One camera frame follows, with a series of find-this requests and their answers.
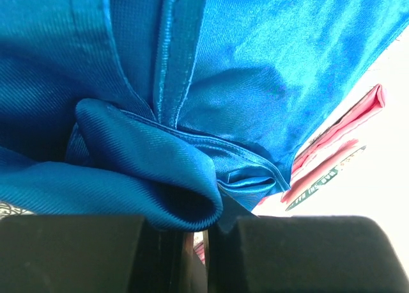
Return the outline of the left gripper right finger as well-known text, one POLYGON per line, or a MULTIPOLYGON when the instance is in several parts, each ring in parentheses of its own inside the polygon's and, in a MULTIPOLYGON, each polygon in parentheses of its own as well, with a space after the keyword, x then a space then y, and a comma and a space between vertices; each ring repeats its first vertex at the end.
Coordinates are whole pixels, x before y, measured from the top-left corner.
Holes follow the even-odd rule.
POLYGON ((210 292, 403 292, 385 232, 358 216, 255 216, 223 194, 209 228, 210 292))

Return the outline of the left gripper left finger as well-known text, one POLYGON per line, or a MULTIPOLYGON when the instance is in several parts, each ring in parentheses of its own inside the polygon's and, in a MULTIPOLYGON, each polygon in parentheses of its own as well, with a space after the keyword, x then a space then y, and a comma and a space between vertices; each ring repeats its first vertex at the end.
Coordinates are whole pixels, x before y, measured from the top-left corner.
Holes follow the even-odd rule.
POLYGON ((10 216, 1 221, 2 292, 190 292, 181 232, 141 216, 10 216))

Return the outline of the blue cloth napkin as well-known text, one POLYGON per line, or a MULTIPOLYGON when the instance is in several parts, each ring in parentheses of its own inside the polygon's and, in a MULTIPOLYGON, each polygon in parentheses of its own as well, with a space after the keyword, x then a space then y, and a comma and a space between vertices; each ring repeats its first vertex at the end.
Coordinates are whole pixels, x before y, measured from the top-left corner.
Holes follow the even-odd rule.
POLYGON ((1 0, 1 200, 189 232, 287 191, 408 0, 1 0))

